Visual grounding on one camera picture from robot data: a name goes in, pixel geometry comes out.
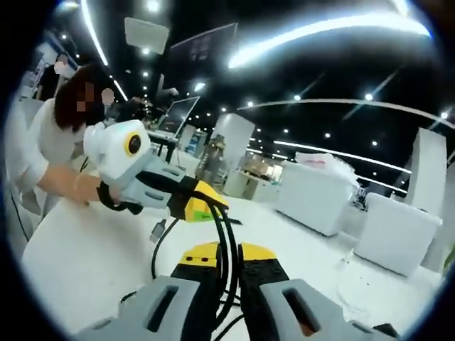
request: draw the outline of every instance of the chair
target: chair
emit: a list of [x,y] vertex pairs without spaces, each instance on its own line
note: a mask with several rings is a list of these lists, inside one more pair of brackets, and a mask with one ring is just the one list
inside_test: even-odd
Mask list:
[[354,252],[409,276],[422,263],[442,220],[416,207],[369,193],[368,211]]
[[325,170],[283,162],[275,209],[326,236],[341,230],[340,217],[355,184]]

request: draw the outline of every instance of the brown hair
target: brown hair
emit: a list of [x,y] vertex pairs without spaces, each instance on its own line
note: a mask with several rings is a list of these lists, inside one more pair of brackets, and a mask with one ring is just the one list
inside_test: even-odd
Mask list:
[[[86,124],[92,115],[104,112],[101,91],[102,69],[94,63],[80,67],[76,73],[57,91],[54,118],[61,129],[71,128],[73,132]],[[84,109],[78,109],[78,102]]]

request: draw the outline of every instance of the white shirt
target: white shirt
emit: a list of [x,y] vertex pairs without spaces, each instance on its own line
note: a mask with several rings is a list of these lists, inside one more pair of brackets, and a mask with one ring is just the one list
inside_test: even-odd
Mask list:
[[54,118],[55,99],[44,102],[30,125],[29,134],[44,158],[53,165],[68,163],[78,142],[84,139],[85,125],[73,133],[61,129]]
[[21,192],[28,192],[44,176],[49,162],[30,139],[25,114],[18,100],[14,101],[10,109],[4,138],[6,176]]

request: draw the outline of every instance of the computer screen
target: computer screen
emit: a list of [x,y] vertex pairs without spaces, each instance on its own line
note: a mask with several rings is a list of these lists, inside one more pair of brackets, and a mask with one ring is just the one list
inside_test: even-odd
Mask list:
[[191,97],[172,103],[159,123],[157,131],[165,131],[167,134],[176,136],[198,100],[199,97]]

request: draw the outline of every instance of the white pillar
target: white pillar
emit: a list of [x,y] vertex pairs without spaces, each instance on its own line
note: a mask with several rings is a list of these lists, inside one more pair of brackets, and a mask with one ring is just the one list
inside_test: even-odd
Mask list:
[[189,146],[191,138],[193,137],[194,133],[196,132],[196,128],[191,126],[190,124],[185,125],[183,128],[182,136],[178,140],[178,145],[182,151]]
[[446,185],[445,136],[420,128],[412,152],[412,175],[405,202],[441,217]]
[[224,136],[227,169],[235,169],[245,154],[255,125],[237,114],[224,114],[216,122],[212,137]]

